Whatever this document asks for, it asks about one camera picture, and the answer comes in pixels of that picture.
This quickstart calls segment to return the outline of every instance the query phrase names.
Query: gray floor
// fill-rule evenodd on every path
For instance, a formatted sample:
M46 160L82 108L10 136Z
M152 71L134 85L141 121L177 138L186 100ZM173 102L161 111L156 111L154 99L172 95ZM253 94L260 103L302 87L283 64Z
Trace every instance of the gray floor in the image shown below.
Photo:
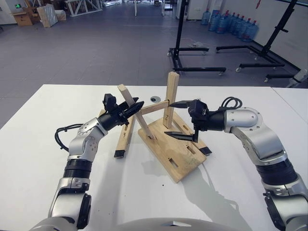
M0 128L42 84L166 85L172 68L169 47L175 46L178 21L174 13L161 16L161 8L132 3L104 8L102 12L68 17L51 28L4 26L0 32ZM230 34L207 31L200 22L185 22L181 46L199 41L210 48L207 55L183 54L187 66L225 66L223 76L184 73L184 86L285 87L286 79L264 83L267 73L296 73L285 68L245 69L239 63L254 62L249 51L224 51L215 46L243 44Z

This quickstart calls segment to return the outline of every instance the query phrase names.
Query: round metal disk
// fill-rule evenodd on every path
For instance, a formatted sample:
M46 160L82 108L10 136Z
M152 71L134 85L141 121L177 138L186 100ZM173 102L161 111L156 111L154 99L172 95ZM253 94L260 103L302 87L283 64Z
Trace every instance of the round metal disk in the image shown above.
M161 101L161 99L158 96L152 96L150 100L153 103L159 103Z

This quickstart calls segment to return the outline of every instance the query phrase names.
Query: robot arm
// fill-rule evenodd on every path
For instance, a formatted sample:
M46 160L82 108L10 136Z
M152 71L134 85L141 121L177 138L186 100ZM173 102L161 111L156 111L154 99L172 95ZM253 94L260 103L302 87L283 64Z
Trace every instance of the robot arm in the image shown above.
M198 131L223 130L241 140L249 158L256 165L265 189L265 202L269 215L279 230L301 230L308 227L308 190L298 173L294 171L287 153L275 132L268 128L261 114L255 109L241 108L242 102L229 108L221 106L210 112L200 100L181 101L173 107L188 107L195 134L187 135L168 132L182 140L197 141Z
M69 144L64 175L49 209L48 218L31 231L76 231L87 226L90 217L91 196L85 193L90 186L90 173L99 141L117 125L128 124L127 119L138 112L144 102L129 107L126 102L117 105L111 94L104 97L105 113L83 124Z

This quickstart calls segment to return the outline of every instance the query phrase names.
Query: black wire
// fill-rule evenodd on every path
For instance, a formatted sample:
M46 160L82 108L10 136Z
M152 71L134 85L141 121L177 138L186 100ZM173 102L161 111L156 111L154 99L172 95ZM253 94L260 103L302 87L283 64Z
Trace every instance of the black wire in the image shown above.
M235 101L235 105L232 106L232 107L228 107L228 104L229 104L230 102L232 102L232 101ZM206 113L207 113L209 116L213 116L213 115L215 115L215 114L218 113L218 112L224 112L224 111L227 111L227 110L235 110L235 109L238 109L238 108L240 108L242 105L243 105L243 102L242 102L240 99L235 98L235 97L233 97L233 96L229 96L229 97L227 97L227 98L222 102L221 106L218 108L217 111L210 112L210 111L207 110Z
M232 107L228 107L228 104L232 101L235 101L235 105ZM235 98L233 96L229 96L222 102L218 110L220 111L235 110L235 109L240 108L242 105L243 105L243 102L240 99Z
M67 130L70 130L70 129L75 129L75 128L79 128L81 127L83 124L72 124L72 125L69 125L67 127L63 127L63 128L58 128L56 130L56 133L54 134L54 139L56 140L57 144L61 147L60 149L64 149L68 152L68 147L66 147L62 141L60 140L60 137L59 137L59 132L61 131L65 131L67 132Z

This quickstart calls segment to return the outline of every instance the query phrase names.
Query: cardboard box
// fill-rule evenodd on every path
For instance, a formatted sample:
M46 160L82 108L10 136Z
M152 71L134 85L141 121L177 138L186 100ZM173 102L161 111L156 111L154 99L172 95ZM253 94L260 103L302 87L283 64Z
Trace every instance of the cardboard box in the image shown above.
M12 13L19 26L32 26L31 16L27 12Z
M66 21L66 13L64 10L55 10L58 21Z
M38 7L37 11L44 27L51 27L58 22L53 5L47 4L46 6Z
M33 24L40 21L39 14L36 12L36 7L23 7L23 10L27 12L30 16L30 20Z

